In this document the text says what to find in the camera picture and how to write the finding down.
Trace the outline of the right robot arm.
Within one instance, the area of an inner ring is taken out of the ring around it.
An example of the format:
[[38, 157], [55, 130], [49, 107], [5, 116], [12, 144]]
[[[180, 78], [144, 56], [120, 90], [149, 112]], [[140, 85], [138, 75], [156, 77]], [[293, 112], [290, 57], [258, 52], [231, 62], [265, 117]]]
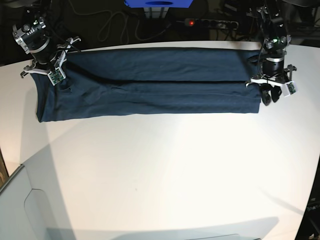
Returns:
[[63, 64], [70, 49], [79, 52], [74, 46], [80, 42], [79, 36], [64, 39], [50, 24], [51, 0], [2, 0], [2, 6], [12, 9], [26, 8], [22, 23], [12, 26], [15, 42], [28, 55], [33, 57], [32, 64], [23, 68], [20, 77], [39, 74], [48, 77], [52, 85], [66, 78]]

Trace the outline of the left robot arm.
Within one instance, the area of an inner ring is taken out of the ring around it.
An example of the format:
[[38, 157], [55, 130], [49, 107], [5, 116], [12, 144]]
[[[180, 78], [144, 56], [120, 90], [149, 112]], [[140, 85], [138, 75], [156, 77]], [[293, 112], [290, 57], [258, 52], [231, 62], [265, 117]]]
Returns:
[[246, 85], [259, 87], [261, 100], [265, 106], [275, 103], [280, 96], [289, 97], [298, 89], [293, 80], [297, 68], [285, 65], [286, 48], [293, 39], [319, 40], [320, 21], [296, 22], [287, 20], [280, 1], [261, 0], [254, 11], [260, 31], [261, 47], [257, 55], [248, 58], [248, 62], [257, 68]]

